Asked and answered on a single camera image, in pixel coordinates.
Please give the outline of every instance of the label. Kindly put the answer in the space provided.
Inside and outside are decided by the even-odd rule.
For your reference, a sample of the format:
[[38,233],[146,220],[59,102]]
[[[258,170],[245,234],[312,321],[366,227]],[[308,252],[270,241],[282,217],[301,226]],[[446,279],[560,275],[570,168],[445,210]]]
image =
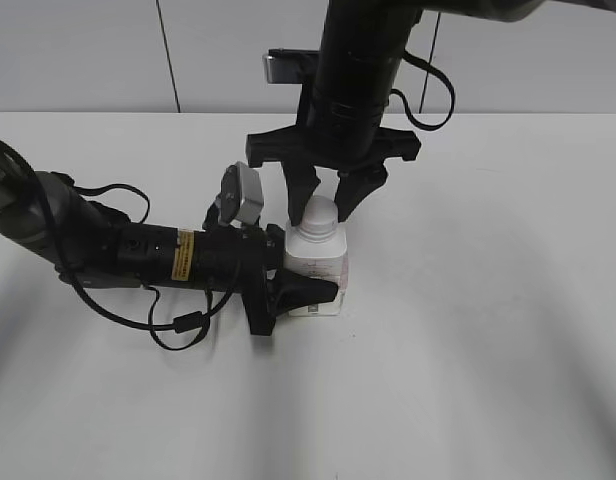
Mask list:
[[194,251],[195,232],[177,230],[177,248],[175,249],[175,260],[172,262],[172,275],[170,278],[178,282],[188,281]]

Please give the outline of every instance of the white table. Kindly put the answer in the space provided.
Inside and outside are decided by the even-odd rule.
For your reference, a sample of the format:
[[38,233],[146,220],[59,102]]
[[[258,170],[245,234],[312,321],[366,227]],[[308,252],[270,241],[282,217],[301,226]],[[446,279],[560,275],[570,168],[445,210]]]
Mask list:
[[[246,133],[291,122],[4,113],[0,136],[198,228]],[[616,478],[616,115],[466,115],[422,139],[348,222],[342,315],[270,340],[235,298],[205,343],[161,351],[0,237],[0,480]],[[261,175],[283,224],[281,169]],[[152,299],[95,296],[140,321]],[[158,313],[202,304],[168,291]]]

